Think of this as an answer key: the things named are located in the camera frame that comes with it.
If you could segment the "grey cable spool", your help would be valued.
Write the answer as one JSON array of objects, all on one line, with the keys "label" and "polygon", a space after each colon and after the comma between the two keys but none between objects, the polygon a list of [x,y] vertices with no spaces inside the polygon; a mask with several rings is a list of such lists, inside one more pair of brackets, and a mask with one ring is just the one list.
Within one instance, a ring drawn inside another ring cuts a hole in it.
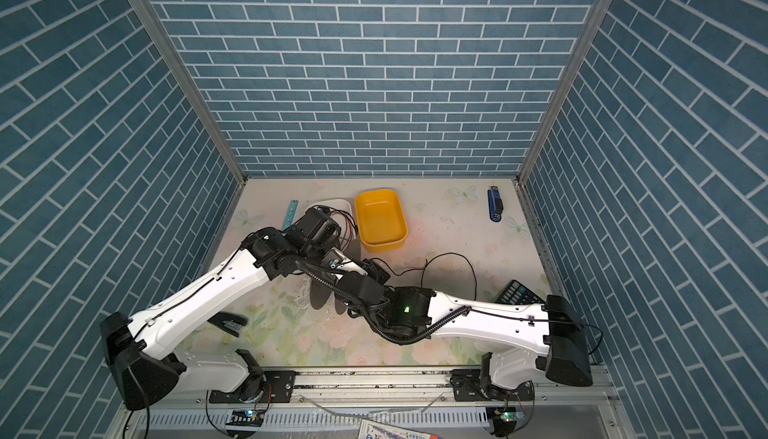
[{"label": "grey cable spool", "polygon": [[[360,260],[361,259],[361,242],[359,239],[353,239],[351,244],[341,251],[338,248],[329,250],[325,256],[321,259],[320,265],[329,268],[333,259],[342,259],[342,255],[345,255],[347,259]],[[310,305],[315,310],[323,309],[328,301],[334,304],[334,310],[338,315],[344,315],[347,306],[339,299],[335,298],[334,292],[323,284],[318,283],[315,280],[311,281],[309,289],[309,301]]]}]

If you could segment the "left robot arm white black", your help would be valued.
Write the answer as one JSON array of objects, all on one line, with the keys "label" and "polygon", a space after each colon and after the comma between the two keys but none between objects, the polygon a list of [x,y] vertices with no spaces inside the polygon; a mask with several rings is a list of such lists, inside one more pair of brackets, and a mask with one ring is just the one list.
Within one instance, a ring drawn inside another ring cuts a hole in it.
[{"label": "left robot arm white black", "polygon": [[219,391],[241,402],[264,393],[264,372],[245,349],[194,359],[179,345],[199,326],[210,323],[236,336],[245,316],[228,306],[303,264],[319,264],[343,249],[357,232],[354,221],[327,205],[314,206],[287,228],[265,227],[249,233],[222,263],[159,303],[132,315],[116,312],[100,324],[107,367],[130,411],[145,409],[171,393]]}]

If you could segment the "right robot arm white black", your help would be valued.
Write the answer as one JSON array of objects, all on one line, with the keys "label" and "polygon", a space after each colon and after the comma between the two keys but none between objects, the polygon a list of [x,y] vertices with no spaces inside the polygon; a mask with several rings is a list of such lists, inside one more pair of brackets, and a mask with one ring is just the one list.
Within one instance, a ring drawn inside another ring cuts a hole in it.
[{"label": "right robot arm white black", "polygon": [[463,299],[424,287],[390,287],[370,260],[354,261],[337,251],[322,262],[334,275],[335,294],[374,333],[400,346],[436,337],[495,344],[500,352],[483,360],[485,382],[512,389],[540,376],[551,382],[593,383],[587,324],[570,302],[550,295],[541,303],[501,304]]}]

